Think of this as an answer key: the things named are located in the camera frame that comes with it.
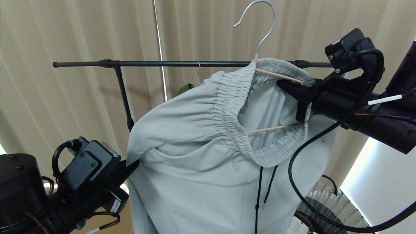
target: robotic arm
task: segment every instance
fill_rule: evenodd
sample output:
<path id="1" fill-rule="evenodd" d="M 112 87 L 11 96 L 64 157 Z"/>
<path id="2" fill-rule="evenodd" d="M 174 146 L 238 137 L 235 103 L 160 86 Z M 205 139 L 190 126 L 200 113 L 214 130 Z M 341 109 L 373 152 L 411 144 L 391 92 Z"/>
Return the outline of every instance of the robotic arm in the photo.
<path id="1" fill-rule="evenodd" d="M 354 29 L 325 48 L 335 71 L 323 80 L 315 79 L 312 87 L 278 81 L 277 85 L 298 100 L 296 120 L 307 121 L 308 106 L 314 115 L 336 120 L 331 128 L 341 126 L 375 138 L 405 154 L 416 145 L 416 42 L 403 59 L 386 90 L 374 93 L 384 71 L 383 54 L 370 38 Z M 361 76 L 347 80 L 340 75 L 361 68 Z M 326 133 L 318 134 L 314 139 Z M 309 143 L 306 142 L 294 154 Z M 59 154 L 67 148 L 74 159 L 60 172 Z M 70 233 L 81 229 L 94 215 L 111 215 L 119 222 L 128 194 L 119 186 L 133 173 L 139 162 L 127 166 L 110 146 L 83 137 L 61 144 L 52 157 L 52 169 L 58 189 L 46 195 L 36 159 L 29 154 L 8 154 L 0 157 L 0 232 Z M 292 186 L 298 192 L 293 180 Z M 95 212 L 98 208 L 106 212 Z M 384 225 L 355 232 L 381 231 L 405 219 L 416 210 L 416 203 Z"/>

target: laundry basket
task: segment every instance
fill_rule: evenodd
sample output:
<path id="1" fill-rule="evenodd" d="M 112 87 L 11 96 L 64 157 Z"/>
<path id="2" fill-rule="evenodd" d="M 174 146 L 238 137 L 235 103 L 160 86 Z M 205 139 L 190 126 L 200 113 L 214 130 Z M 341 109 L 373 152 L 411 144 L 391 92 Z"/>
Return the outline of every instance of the laundry basket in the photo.
<path id="1" fill-rule="evenodd" d="M 353 227 L 369 227 L 360 211 L 341 191 L 317 183 L 305 199 L 321 214 L 338 223 Z M 336 228 L 324 220 L 301 202 L 292 218 L 285 234 L 354 234 Z"/>

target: black drawstring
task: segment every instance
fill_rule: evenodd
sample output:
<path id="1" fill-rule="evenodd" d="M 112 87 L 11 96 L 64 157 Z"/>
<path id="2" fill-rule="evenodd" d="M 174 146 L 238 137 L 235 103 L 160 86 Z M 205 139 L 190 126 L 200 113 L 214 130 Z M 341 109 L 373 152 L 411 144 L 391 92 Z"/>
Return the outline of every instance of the black drawstring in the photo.
<path id="1" fill-rule="evenodd" d="M 258 215 L 259 215 L 259 203 L 260 203 L 260 192 L 261 192 L 261 177 L 263 175 L 263 167 L 260 167 L 260 177 L 259 177 L 259 190 L 257 193 L 257 204 L 256 204 L 256 223 L 254 233 L 257 234 L 257 222 L 258 222 Z"/>
<path id="2" fill-rule="evenodd" d="M 276 165 L 275 168 L 273 169 L 272 178 L 270 178 L 269 188 L 267 189 L 266 197 L 264 198 L 264 203 L 266 203 L 267 197 L 269 196 L 270 188 L 272 187 L 272 182 L 273 182 L 273 179 L 275 177 L 277 167 L 278 167 L 278 165 Z"/>

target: horizontal rod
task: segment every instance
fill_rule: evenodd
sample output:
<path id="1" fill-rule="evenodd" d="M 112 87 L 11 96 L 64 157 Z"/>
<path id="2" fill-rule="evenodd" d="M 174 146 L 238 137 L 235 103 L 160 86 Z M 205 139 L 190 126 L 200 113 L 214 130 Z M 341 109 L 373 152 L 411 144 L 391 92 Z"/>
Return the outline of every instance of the horizontal rod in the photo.
<path id="1" fill-rule="evenodd" d="M 289 61 L 300 68 L 332 67 L 329 62 Z M 118 61 L 53 62 L 53 67 L 245 67 L 251 61 Z"/>

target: clothes rack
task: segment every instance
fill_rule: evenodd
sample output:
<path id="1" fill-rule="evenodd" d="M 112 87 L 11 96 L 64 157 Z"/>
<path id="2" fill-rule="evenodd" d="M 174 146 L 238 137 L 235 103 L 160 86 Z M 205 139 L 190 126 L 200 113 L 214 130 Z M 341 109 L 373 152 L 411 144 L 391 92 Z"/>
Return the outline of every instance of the clothes rack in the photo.
<path id="1" fill-rule="evenodd" d="M 299 68 L 332 67 L 329 62 L 309 62 L 305 60 L 288 61 Z M 106 67 L 114 68 L 119 82 L 121 97 L 127 116 L 127 127 L 131 132 L 134 121 L 131 117 L 126 88 L 123 82 L 121 67 L 246 67 L 251 61 L 119 61 L 100 60 L 92 62 L 53 62 L 53 67 Z"/>

